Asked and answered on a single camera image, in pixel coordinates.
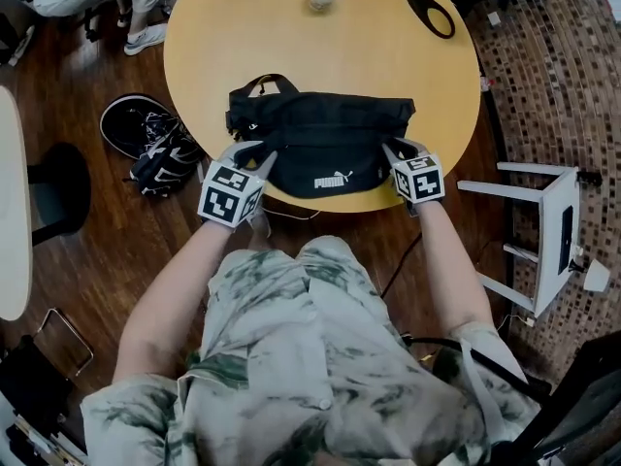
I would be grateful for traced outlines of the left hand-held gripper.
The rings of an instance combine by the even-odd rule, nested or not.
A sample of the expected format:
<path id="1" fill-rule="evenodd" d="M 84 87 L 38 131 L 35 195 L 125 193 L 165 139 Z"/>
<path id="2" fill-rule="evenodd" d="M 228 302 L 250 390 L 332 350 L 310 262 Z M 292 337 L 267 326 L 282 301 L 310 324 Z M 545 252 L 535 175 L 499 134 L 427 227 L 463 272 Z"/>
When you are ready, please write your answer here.
<path id="1" fill-rule="evenodd" d="M 273 150 L 261 163 L 247 167 L 264 146 L 261 141 L 235 143 L 211 163 L 198 205 L 201 219 L 237 228 L 254 214 L 278 158 Z"/>

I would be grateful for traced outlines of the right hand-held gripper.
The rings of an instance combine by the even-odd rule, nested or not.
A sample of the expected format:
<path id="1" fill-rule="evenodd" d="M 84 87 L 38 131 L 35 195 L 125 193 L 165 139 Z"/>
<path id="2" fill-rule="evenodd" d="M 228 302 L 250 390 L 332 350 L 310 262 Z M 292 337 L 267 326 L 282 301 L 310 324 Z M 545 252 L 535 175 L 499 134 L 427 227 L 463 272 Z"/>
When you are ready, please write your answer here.
<path id="1" fill-rule="evenodd" d="M 393 145 L 395 150 L 388 144 L 381 147 L 391 167 L 397 194 L 404 200 L 409 214 L 417 216 L 420 205 L 441 201 L 445 196 L 440 160 L 424 145 L 407 138 L 394 137 Z"/>

